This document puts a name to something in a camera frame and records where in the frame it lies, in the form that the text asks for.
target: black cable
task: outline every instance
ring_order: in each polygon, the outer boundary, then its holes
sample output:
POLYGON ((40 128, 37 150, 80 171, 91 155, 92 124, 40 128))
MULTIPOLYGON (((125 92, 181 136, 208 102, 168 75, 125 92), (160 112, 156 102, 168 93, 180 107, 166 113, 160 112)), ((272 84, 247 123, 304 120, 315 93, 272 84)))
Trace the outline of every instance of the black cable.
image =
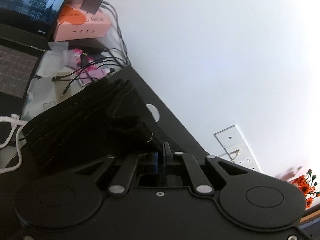
MULTIPOLYGON (((81 54, 80 56, 80 60, 81 60, 81 67, 83 67, 84 65, 88 65, 89 61, 86 57, 86 55, 81 54)), ((91 82, 94 82, 94 79, 89 75, 89 73, 87 72, 87 69, 84 68, 84 72, 87 74, 87 76, 91 79, 91 82)))
POLYGON ((119 65, 117 65, 117 64, 110 64, 110 63, 108 63, 108 64, 103 64, 103 65, 101 65, 101 66, 97 67, 97 69, 98 69, 98 68, 100 68, 100 67, 102 67, 102 66, 119 66, 119 65))
POLYGON ((104 57, 104 58, 100 58, 100 59, 97 59, 97 60, 94 60, 92 62, 90 62, 88 65, 85 65, 83 67, 80 67, 78 68, 77 70, 73 71, 72 73, 68 74, 68 75, 64 75, 64 76, 55 76, 52 78, 52 81, 56 81, 56 80, 59 80, 61 78, 65 78, 65 77, 69 77, 69 76, 72 76, 73 74, 77 73, 79 70, 83 69, 83 68, 88 68, 92 65, 95 65, 95 64, 99 64, 99 63, 104 63, 104 62, 114 62, 114 60, 107 60, 107 61, 104 61, 105 59, 108 59, 108 58, 112 58, 112 57, 104 57))
POLYGON ((110 50, 115 49, 116 51, 118 51, 121 56, 125 59, 125 64, 127 66, 131 65, 130 59, 128 58, 128 56, 124 55, 124 52, 122 52, 121 50, 117 49, 117 48, 111 48, 110 50))
POLYGON ((118 32, 118 35, 121 39, 121 46, 122 46, 122 49, 124 50, 124 53, 125 53, 125 56, 126 56, 126 60, 127 60, 127 63, 129 63, 129 65, 131 65, 131 62, 130 62, 130 59, 128 57, 128 49, 127 49, 127 45, 125 44, 124 42, 124 39, 122 37, 122 32, 121 32, 121 28, 119 26, 119 17, 118 17, 118 12, 117 10, 108 2, 103 2, 103 4, 101 5, 102 8, 105 8, 107 9, 111 14, 112 16, 114 17, 115 21, 116 21, 116 25, 117 25, 117 32, 118 32))
MULTIPOLYGON (((87 78, 77 78, 76 80, 81 80, 81 79, 88 79, 88 78, 94 78, 96 80, 99 80, 99 78, 96 77, 87 77, 87 78)), ((58 79, 57 81, 72 81, 73 79, 58 79)))
POLYGON ((121 54, 122 58, 125 59, 125 63, 128 64, 128 59, 127 59, 126 56, 124 55, 124 52, 122 52, 121 50, 119 50, 119 49, 117 49, 117 48, 111 48, 110 50, 112 50, 112 49, 117 50, 117 52, 121 54))
POLYGON ((85 70, 85 68, 87 68, 88 66, 85 66, 82 68, 82 70, 73 78, 73 80, 70 81, 70 83, 66 86, 65 90, 62 93, 62 97, 64 96, 64 94, 68 91, 68 89, 70 88, 71 84, 78 78, 78 76, 81 75, 81 73, 85 70))
POLYGON ((94 17, 94 15, 92 15, 91 18, 86 21, 86 23, 87 23, 88 21, 90 21, 93 17, 94 17))
POLYGON ((119 57, 114 57, 114 58, 116 58, 116 59, 118 59, 118 60, 122 61, 122 63, 123 63, 123 64, 126 64, 126 62, 125 62, 122 58, 119 58, 119 57))
POLYGON ((124 68, 124 66, 122 66, 122 65, 120 64, 120 62, 116 59, 116 57, 112 54, 111 50, 108 49, 107 47, 106 47, 106 50, 107 50, 108 53, 110 53, 110 55, 112 56, 112 58, 119 64, 119 67, 124 68))

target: black table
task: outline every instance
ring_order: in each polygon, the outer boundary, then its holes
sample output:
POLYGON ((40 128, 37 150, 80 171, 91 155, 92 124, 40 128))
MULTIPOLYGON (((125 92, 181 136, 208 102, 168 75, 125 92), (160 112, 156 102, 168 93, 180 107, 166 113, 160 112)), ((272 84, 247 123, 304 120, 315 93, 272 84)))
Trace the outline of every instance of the black table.
MULTIPOLYGON (((160 120, 157 125, 167 136, 186 152, 193 154, 196 159, 204 159, 208 154, 132 67, 120 70, 109 79, 112 82, 117 79, 130 80, 144 102, 158 109, 160 120)), ((41 177, 27 147, 22 149, 22 158, 22 165, 19 169, 0 174, 0 240, 7 239, 21 227, 14 210, 15 193, 29 181, 41 177)), ((14 158, 8 166, 15 165, 17 161, 17 158, 14 158)))

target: laptop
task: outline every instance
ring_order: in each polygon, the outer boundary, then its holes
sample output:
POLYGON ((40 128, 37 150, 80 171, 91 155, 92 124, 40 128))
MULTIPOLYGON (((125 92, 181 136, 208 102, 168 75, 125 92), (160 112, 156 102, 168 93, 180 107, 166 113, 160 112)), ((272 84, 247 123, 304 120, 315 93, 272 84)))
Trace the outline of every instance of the laptop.
MULTIPOLYGON (((28 86, 67 0, 0 0, 0 116, 21 116, 28 86)), ((0 123, 0 143, 11 125, 0 123)))

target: white wall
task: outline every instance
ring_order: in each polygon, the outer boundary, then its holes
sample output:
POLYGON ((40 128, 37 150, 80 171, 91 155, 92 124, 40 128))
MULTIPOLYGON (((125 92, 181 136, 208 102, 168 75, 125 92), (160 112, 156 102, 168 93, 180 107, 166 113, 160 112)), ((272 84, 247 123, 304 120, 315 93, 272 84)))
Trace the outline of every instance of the white wall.
POLYGON ((107 1, 133 67, 205 150, 237 124, 264 173, 317 170, 320 0, 107 1))

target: orange label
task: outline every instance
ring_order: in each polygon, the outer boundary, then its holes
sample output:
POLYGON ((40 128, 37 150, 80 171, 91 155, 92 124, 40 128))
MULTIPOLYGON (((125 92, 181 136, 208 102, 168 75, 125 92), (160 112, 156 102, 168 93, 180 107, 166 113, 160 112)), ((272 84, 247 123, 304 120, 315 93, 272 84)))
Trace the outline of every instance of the orange label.
POLYGON ((69 22, 72 25, 81 25, 87 21, 85 15, 69 5, 66 5, 59 16, 59 22, 62 24, 64 22, 69 22))

